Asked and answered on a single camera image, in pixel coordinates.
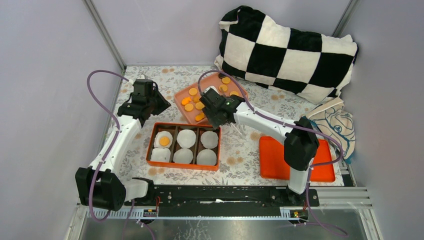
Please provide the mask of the pink cookie tray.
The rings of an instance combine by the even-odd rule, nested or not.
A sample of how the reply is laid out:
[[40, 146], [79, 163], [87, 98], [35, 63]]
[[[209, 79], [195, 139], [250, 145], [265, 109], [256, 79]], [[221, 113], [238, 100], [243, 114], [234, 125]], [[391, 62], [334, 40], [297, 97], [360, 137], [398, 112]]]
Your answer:
[[[239, 97], [242, 96], [242, 93], [244, 93], [246, 96], [248, 96], [247, 91], [241, 87], [241, 89], [239, 89], [236, 84], [231, 81], [229, 84], [225, 84], [228, 87], [228, 91], [226, 92], [220, 92], [219, 91], [219, 86], [223, 85], [224, 83], [222, 83], [222, 79], [220, 79], [218, 77], [218, 73], [214, 73], [212, 75], [209, 75], [207, 77], [204, 77], [201, 81], [200, 81], [200, 87], [202, 91], [206, 91], [209, 88], [213, 88], [214, 90], [216, 90], [220, 95], [225, 95], [226, 97], [230, 96], [230, 92], [231, 91], [236, 91], [239, 93]], [[175, 95], [174, 95], [174, 101], [175, 104], [177, 106], [177, 108], [180, 110], [181, 114], [184, 116], [185, 120], [192, 125], [196, 125], [196, 124], [200, 124], [200, 125], [206, 125], [208, 124], [208, 119], [205, 117], [205, 119], [203, 119], [200, 122], [196, 122], [195, 121], [195, 116], [200, 114], [202, 112], [202, 110], [197, 110], [195, 108], [195, 104], [193, 102], [193, 98], [195, 96], [190, 96], [189, 95], [189, 89], [190, 88], [196, 88], [198, 90], [198, 83], [192, 83], [191, 85], [187, 85], [185, 86], [182, 90], [178, 91]], [[184, 106], [182, 106], [181, 101], [183, 98], [185, 97], [191, 97], [192, 101], [190, 102], [191, 104], [194, 105], [194, 109], [191, 112], [187, 112], [184, 109]]]

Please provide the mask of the orange cookie box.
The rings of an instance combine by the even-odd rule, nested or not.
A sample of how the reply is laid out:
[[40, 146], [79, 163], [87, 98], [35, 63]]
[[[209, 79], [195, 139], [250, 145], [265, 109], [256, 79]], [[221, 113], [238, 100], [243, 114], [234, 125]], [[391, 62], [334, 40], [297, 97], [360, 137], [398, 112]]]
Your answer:
[[221, 128], [210, 125], [157, 122], [147, 149], [153, 167], [217, 171]]

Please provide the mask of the orange box lid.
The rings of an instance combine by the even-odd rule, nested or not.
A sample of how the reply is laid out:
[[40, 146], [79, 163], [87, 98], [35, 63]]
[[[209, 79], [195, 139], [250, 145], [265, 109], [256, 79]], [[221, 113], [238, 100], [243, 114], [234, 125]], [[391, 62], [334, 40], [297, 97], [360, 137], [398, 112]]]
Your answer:
[[[331, 161], [329, 144], [325, 139], [320, 139], [313, 163]], [[259, 139], [259, 169], [262, 178], [278, 180], [290, 178], [290, 168], [284, 161], [284, 146], [270, 136], [262, 136]], [[313, 182], [332, 183], [335, 180], [336, 175], [332, 164], [318, 166], [312, 170], [311, 181]]]

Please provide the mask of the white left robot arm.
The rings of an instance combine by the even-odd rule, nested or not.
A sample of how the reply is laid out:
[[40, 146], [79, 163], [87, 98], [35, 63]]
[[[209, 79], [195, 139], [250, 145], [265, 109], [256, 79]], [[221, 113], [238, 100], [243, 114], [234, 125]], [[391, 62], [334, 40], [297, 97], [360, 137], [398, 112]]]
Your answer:
[[125, 202], [137, 199], [148, 206], [155, 200], [152, 180], [134, 177], [121, 181], [119, 173], [130, 143], [141, 131], [146, 120], [170, 107], [150, 79], [137, 79], [133, 92], [117, 110], [118, 126], [89, 167], [80, 167], [75, 174], [80, 202], [84, 206], [118, 211]]

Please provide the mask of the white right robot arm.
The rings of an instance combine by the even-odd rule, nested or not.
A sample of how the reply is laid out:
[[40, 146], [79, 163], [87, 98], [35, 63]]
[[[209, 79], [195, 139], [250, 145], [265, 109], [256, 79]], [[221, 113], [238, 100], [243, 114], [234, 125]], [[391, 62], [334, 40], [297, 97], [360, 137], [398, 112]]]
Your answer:
[[254, 107], [243, 97], [224, 96], [212, 88], [200, 94], [202, 112], [213, 128], [240, 124], [274, 138], [284, 147], [283, 159], [289, 166], [287, 201], [293, 206], [306, 199], [309, 168], [317, 153], [319, 141], [306, 120], [288, 120]]

